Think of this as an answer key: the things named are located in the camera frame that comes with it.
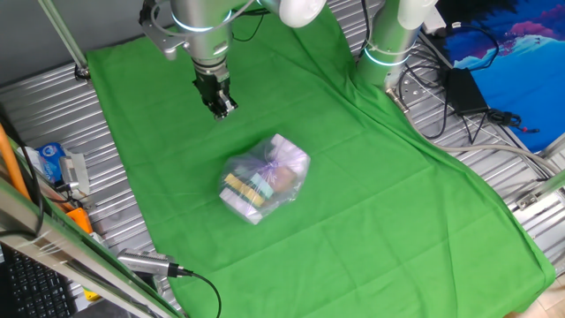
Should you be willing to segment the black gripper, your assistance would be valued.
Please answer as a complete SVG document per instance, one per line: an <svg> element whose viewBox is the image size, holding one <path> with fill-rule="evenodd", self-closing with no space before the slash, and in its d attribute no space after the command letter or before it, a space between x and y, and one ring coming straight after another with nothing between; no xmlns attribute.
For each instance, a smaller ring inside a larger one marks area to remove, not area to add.
<svg viewBox="0 0 565 318"><path fill-rule="evenodd" d="M214 73L195 72L193 85L198 89L201 100L207 104L215 120L220 121L237 108L230 97L230 77L218 79Z"/></svg>

